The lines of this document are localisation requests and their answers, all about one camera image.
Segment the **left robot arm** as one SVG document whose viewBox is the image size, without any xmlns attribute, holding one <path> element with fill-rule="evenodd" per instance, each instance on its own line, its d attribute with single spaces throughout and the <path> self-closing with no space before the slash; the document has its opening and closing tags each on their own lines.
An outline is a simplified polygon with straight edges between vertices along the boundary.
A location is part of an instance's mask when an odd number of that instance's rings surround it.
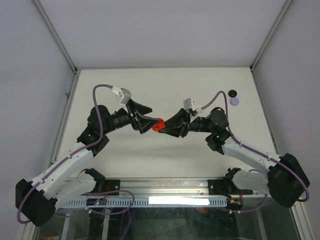
<svg viewBox="0 0 320 240">
<path fill-rule="evenodd" d="M 132 99 L 111 114 L 106 106 L 95 104 L 87 118 L 87 126 L 72 148 L 44 172 L 28 181 L 21 179 L 15 186 L 15 206 L 20 224 L 36 227 L 46 224 L 62 205 L 86 193 L 100 194 L 105 177 L 90 168 L 84 175 L 66 182 L 76 168 L 96 157 L 109 143 L 108 133 L 130 125 L 140 134 L 160 121 L 147 115 L 153 110 Z"/>
</svg>

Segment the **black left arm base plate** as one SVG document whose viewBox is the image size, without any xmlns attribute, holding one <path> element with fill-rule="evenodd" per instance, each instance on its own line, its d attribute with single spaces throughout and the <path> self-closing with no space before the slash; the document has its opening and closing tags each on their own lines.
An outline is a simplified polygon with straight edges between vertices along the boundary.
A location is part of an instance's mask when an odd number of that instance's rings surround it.
<svg viewBox="0 0 320 240">
<path fill-rule="evenodd" d="M 105 179 L 99 181 L 91 192 L 84 193 L 83 196 L 118 196 L 119 193 L 113 191 L 120 190 L 120 187 L 120 179 Z"/>
</svg>

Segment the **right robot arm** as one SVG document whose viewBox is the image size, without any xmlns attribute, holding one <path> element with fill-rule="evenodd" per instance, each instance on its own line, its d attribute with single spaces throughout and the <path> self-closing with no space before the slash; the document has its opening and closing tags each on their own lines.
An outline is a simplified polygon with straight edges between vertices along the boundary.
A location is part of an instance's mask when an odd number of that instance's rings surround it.
<svg viewBox="0 0 320 240">
<path fill-rule="evenodd" d="M 180 109 L 158 130 L 176 138 L 184 138 L 188 133 L 207 133 L 205 141 L 213 152 L 235 158 L 252 167 L 253 171 L 238 167 L 229 169 L 224 176 L 223 187 L 230 194 L 238 190 L 251 190 L 269 195 L 285 208 L 301 202 L 302 195 L 310 197 L 310 181 L 297 158 L 286 153 L 281 156 L 263 151 L 237 138 L 230 130 L 225 111 L 214 108 L 206 117 L 191 119 L 185 109 Z"/>
</svg>

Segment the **orange charging case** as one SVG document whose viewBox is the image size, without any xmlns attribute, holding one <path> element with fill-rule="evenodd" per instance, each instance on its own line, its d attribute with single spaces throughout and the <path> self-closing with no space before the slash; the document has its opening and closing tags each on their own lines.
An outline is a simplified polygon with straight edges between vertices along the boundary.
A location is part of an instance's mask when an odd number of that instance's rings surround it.
<svg viewBox="0 0 320 240">
<path fill-rule="evenodd" d="M 159 132 L 166 128 L 165 121 L 162 118 L 157 118 L 158 123 L 152 127 L 152 130 L 155 132 Z"/>
</svg>

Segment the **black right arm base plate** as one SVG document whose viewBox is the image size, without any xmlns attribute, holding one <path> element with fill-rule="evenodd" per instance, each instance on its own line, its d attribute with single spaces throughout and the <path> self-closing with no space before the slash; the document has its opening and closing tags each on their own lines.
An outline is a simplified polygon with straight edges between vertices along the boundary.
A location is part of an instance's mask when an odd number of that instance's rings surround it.
<svg viewBox="0 0 320 240">
<path fill-rule="evenodd" d="M 230 198 L 231 195 L 253 195 L 253 191 L 249 189 L 239 189 L 232 182 L 220 179 L 209 179 L 207 181 L 208 194 L 213 195 L 222 195 Z"/>
</svg>

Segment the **lilac charging case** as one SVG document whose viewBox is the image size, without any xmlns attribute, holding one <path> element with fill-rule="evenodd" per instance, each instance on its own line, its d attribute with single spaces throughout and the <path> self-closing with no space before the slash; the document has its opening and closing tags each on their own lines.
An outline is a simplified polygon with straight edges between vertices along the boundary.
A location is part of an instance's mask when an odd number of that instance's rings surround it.
<svg viewBox="0 0 320 240">
<path fill-rule="evenodd" d="M 240 103 L 240 100 L 237 97 L 232 97 L 229 102 L 232 106 L 237 106 Z"/>
</svg>

